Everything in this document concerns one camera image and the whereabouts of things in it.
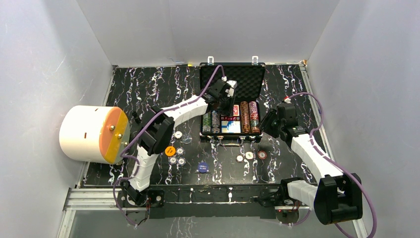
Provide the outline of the blue small blind button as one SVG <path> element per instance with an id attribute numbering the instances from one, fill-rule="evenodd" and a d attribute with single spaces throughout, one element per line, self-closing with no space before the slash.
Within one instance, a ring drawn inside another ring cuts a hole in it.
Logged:
<path id="1" fill-rule="evenodd" d="M 204 174 L 209 172 L 209 166 L 206 162 L 199 162 L 197 166 L 197 172 Z"/>

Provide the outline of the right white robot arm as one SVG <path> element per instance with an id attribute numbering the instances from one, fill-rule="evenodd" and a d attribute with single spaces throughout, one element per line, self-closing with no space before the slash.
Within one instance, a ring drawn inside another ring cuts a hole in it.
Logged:
<path id="1" fill-rule="evenodd" d="M 298 123 L 296 106 L 282 103 L 268 110 L 259 123 L 260 130 L 274 138 L 280 138 L 309 167 L 317 185 L 302 178 L 287 178 L 280 182 L 275 197 L 285 205 L 301 201 L 308 205 L 324 224 L 357 220 L 363 216 L 361 181 L 357 174 L 346 175 L 326 160 L 308 130 Z"/>

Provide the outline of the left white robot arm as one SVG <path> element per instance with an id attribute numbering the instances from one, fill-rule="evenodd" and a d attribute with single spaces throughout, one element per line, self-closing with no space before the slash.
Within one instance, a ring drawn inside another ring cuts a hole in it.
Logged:
<path id="1" fill-rule="evenodd" d="M 143 206 L 148 200 L 146 189 L 150 186 L 152 170 L 159 154 L 169 146 L 173 130 L 194 117 L 210 111 L 231 112 L 237 82 L 225 76 L 212 85 L 206 85 L 199 95 L 171 107 L 152 107 L 144 113 L 141 130 L 129 143 L 137 145 L 133 172 L 120 183 L 123 197 L 135 206 Z"/>

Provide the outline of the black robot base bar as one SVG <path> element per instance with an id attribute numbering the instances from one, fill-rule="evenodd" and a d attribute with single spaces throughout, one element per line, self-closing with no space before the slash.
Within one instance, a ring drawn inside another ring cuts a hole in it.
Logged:
<path id="1" fill-rule="evenodd" d="M 128 214 L 145 212 L 151 219 L 175 217 L 259 217 L 295 221 L 308 206 L 285 199 L 279 184 L 153 185 L 135 193 L 124 182 L 118 205 Z"/>

